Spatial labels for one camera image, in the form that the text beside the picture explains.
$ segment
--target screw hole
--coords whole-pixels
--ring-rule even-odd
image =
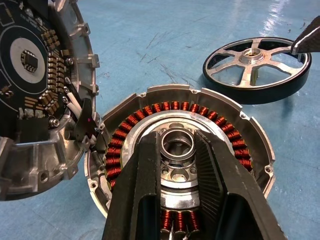
[[[40,175],[40,181],[42,183],[45,183],[46,181],[48,181],[48,175],[47,173],[43,172],[41,175]]]
[[[161,169],[161,173],[162,174],[168,174],[169,173],[169,169],[165,166]]]
[[[190,168],[190,173],[196,174],[197,173],[197,169],[195,167],[191,167]]]

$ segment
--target blue surface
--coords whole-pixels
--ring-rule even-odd
[[[320,13],[319,0],[80,0],[99,54],[97,110],[133,92],[181,83],[204,87],[202,65],[215,49],[258,36],[295,39]],[[275,103],[246,105],[274,148],[268,202],[290,240],[320,236],[320,55],[305,86]],[[92,201],[83,160],[78,174],[25,200],[0,203],[0,239],[101,239],[105,220]]]

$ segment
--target metal rim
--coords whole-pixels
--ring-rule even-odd
[[[293,41],[279,37],[253,37],[235,41],[215,50],[203,64],[204,76],[215,90],[242,104],[262,104],[286,98],[298,91],[307,81],[312,62],[310,53],[290,54]],[[282,62],[271,60],[276,54],[288,54],[303,63],[300,68],[290,67]],[[227,57],[234,60],[214,67]],[[268,66],[291,76],[265,85],[255,85],[257,70]],[[227,84],[215,79],[212,74],[231,67],[244,68],[239,85]]]

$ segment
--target black circuit board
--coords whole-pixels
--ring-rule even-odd
[[[70,78],[65,49],[35,9],[0,0],[0,136],[16,140],[18,120],[62,117],[65,77]]]

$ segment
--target microchip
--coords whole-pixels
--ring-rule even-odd
[[[24,50],[21,53],[21,62],[27,71],[30,73],[34,73],[38,68],[38,59],[37,57],[30,51]]]

